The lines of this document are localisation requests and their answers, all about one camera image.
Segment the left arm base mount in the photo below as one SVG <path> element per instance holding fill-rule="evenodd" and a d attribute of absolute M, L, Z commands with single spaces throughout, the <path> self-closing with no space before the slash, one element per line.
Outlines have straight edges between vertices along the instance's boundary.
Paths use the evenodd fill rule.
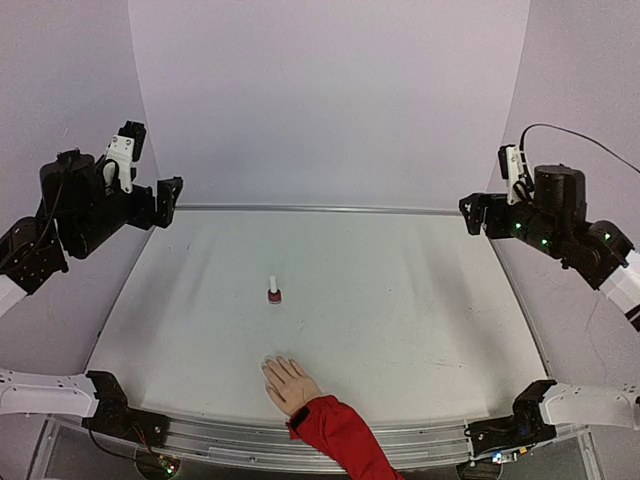
<path fill-rule="evenodd" d="M 92 416 L 82 419 L 85 429 L 149 447 L 165 445 L 170 423 L 166 415 L 130 407 L 112 373 L 89 371 L 86 376 L 95 387 L 94 397 L 98 404 Z"/>

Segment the mannequin hand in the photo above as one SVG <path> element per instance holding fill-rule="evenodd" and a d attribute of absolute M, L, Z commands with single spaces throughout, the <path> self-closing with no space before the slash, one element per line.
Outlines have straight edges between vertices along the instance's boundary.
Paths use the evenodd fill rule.
<path fill-rule="evenodd" d="M 275 360 L 267 359 L 261 369 L 268 396 L 288 417 L 322 396 L 316 382 L 293 359 L 287 360 L 280 356 Z"/>

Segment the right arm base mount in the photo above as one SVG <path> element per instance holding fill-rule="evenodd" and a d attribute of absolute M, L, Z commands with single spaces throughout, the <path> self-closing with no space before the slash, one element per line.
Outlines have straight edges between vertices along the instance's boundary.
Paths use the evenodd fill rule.
<path fill-rule="evenodd" d="M 547 424 L 540 406 L 555 380 L 537 380 L 520 393 L 512 404 L 512 414 L 470 423 L 465 436 L 471 440 L 475 458 L 503 450 L 530 447 L 557 436 L 556 427 Z"/>

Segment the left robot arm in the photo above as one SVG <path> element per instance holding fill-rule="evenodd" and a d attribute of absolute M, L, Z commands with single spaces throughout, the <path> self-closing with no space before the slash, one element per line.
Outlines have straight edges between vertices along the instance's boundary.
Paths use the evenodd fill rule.
<path fill-rule="evenodd" d="M 168 227 L 184 186 L 180 177 L 155 187 L 126 187 L 106 180 L 113 160 L 96 161 L 79 150 L 60 153 L 40 170 L 41 201 L 35 215 L 18 220 L 1 238 L 1 312 L 7 314 L 54 274 L 66 273 L 71 258 L 83 260 L 122 227 Z M 131 433 L 133 411 L 107 393 L 108 375 L 71 376 L 1 371 L 1 412 L 95 416 L 116 437 Z"/>

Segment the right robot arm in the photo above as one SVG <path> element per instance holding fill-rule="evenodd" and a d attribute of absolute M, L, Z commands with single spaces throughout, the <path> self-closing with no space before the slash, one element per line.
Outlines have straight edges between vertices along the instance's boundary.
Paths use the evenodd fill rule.
<path fill-rule="evenodd" d="M 539 166 L 533 188 L 520 181 L 513 193 L 473 193 L 459 202 L 469 234 L 516 239 L 573 269 L 639 325 L 639 253 L 612 222 L 586 219 L 584 174 L 564 165 Z M 584 387 L 541 380 L 513 403 L 508 432 L 521 436 L 559 424 L 639 427 L 639 390 Z"/>

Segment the red jacket sleeve forearm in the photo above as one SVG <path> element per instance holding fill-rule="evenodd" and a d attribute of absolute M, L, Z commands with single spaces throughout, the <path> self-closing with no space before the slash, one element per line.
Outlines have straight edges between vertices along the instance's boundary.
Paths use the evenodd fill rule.
<path fill-rule="evenodd" d="M 287 427 L 292 440 L 331 458 L 351 479 L 403 479 L 361 416 L 333 395 L 310 401 Z"/>

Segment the red nail polish bottle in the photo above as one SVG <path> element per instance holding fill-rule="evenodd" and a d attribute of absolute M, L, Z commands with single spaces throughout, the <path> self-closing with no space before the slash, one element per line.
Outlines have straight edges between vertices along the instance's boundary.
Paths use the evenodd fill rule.
<path fill-rule="evenodd" d="M 282 302 L 282 292 L 280 290 L 267 291 L 267 299 L 272 305 L 279 305 Z"/>

